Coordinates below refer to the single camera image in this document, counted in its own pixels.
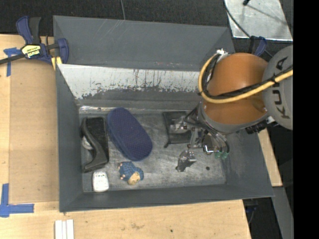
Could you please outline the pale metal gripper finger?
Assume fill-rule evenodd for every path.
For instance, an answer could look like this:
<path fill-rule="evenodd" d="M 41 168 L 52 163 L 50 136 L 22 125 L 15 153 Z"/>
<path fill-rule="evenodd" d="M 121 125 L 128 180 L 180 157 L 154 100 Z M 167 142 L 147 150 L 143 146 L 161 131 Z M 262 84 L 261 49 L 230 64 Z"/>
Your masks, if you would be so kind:
<path fill-rule="evenodd" d="M 191 127 L 186 119 L 172 119 L 170 123 L 170 133 L 183 134 L 191 132 Z"/>
<path fill-rule="evenodd" d="M 182 151 L 178 158 L 176 170 L 178 172 L 184 172 L 187 167 L 190 167 L 196 161 L 197 159 L 193 151 L 189 151 L 189 150 Z"/>

